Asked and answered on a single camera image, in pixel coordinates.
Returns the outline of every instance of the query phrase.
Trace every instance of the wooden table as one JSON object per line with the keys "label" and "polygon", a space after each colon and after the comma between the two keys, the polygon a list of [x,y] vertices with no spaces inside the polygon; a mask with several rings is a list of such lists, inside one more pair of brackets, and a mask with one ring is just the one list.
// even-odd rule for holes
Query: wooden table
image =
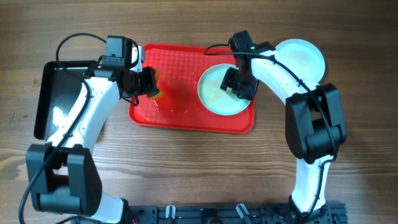
{"label": "wooden table", "polygon": [[[87,2],[18,0],[0,4],[0,223],[16,223],[27,185],[43,66],[77,32],[150,42],[207,46],[247,29],[255,42],[300,38],[323,52],[348,128],[331,166],[326,198],[346,204],[350,223],[398,222],[398,4],[392,1]],[[65,44],[63,60],[97,59],[89,37]],[[94,150],[105,191],[133,205],[287,202],[295,157],[285,141],[280,100],[261,86],[256,123],[247,134],[144,128],[120,102]],[[54,223],[30,198],[29,223]]]}

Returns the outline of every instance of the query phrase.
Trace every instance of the red tray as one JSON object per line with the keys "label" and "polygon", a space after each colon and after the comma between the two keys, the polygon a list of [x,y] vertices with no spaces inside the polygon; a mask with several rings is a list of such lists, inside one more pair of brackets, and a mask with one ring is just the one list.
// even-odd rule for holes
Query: red tray
{"label": "red tray", "polygon": [[[161,128],[243,134],[254,124],[254,101],[242,112],[222,116],[207,110],[199,100],[198,82],[206,69],[221,63],[235,64],[233,56],[206,56],[204,47],[147,44],[143,66],[160,70],[158,100],[139,97],[130,105],[129,116],[136,124]],[[214,49],[228,52],[228,49]]]}

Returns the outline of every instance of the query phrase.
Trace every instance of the spilled liquid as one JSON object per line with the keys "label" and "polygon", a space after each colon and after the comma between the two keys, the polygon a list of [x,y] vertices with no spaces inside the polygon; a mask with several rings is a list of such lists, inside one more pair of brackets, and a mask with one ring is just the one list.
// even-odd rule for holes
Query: spilled liquid
{"label": "spilled liquid", "polygon": [[[25,114],[25,115],[24,115],[24,118],[29,118],[29,115],[28,115],[28,114]],[[10,120],[10,124],[14,124],[15,120],[16,120],[16,114],[13,113],[13,114],[12,114],[12,118],[11,118],[11,120]]]}
{"label": "spilled liquid", "polygon": [[198,81],[189,78],[185,82],[176,83],[176,85],[159,85],[163,95],[152,100],[156,105],[158,112],[167,114],[189,114],[198,110],[200,101],[195,91]]}
{"label": "spilled liquid", "polygon": [[33,85],[32,87],[35,88],[36,90],[40,89],[41,83],[39,83],[37,80],[33,80]]}

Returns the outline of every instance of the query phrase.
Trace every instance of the black tray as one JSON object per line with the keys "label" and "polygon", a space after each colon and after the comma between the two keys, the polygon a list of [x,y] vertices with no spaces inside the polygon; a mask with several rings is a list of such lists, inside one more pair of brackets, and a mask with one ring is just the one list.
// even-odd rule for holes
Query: black tray
{"label": "black tray", "polygon": [[[86,68],[95,61],[61,62],[69,71],[83,76]],[[60,120],[67,117],[81,90],[81,80],[64,72],[57,62],[44,65],[37,105],[34,136],[48,139],[58,129]]]}

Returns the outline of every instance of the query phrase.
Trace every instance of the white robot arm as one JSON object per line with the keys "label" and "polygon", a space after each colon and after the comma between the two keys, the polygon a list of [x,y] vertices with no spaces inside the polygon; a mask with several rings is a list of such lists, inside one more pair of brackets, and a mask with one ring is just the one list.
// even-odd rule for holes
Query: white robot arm
{"label": "white robot arm", "polygon": [[[286,140],[297,158],[296,184],[289,200],[291,220],[309,222],[324,213],[325,184],[330,162],[346,139],[338,90],[297,77],[284,65],[268,42],[256,45],[247,31],[234,34],[228,42],[237,70],[230,68],[221,89],[232,88],[238,98],[251,100],[260,82],[266,84],[286,105]],[[310,113],[321,113],[312,121]]]}
{"label": "white robot arm", "polygon": [[[101,192],[101,181],[91,156],[105,119],[119,99],[129,101],[127,98],[133,96],[145,94],[150,97],[159,92],[156,71],[142,67],[144,49],[136,44],[132,48],[132,43],[124,37],[108,37],[103,64],[92,65],[84,74],[89,89],[81,85],[75,104],[46,145],[33,144],[29,148],[26,161],[31,181],[46,156],[63,142],[31,190],[36,210],[85,216],[88,217],[86,220],[102,223],[132,222],[132,212],[126,200]],[[130,68],[131,61],[136,63]],[[87,91],[90,93],[87,107],[64,140],[65,133],[85,104]]]}

